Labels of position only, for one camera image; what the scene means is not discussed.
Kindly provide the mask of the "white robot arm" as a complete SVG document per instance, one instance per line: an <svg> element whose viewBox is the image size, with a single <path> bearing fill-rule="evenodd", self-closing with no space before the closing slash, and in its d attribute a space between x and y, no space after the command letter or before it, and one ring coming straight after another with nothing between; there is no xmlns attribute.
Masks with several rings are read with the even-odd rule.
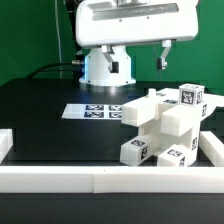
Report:
<svg viewBox="0 0 224 224"><path fill-rule="evenodd" d="M133 84L129 45L160 43L156 66L163 70L174 41L198 33L198 0L65 0L76 48L90 53L79 82L94 87Z"/></svg>

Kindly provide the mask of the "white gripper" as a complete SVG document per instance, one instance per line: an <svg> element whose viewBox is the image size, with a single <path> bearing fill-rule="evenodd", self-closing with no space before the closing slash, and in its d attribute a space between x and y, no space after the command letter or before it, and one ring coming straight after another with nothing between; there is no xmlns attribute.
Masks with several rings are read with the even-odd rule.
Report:
<svg viewBox="0 0 224 224"><path fill-rule="evenodd" d="M84 0L76 12L76 40L84 48L101 47L111 73L119 72L111 46L162 41L158 70L167 66L172 41L192 40L198 33L197 0Z"/></svg>

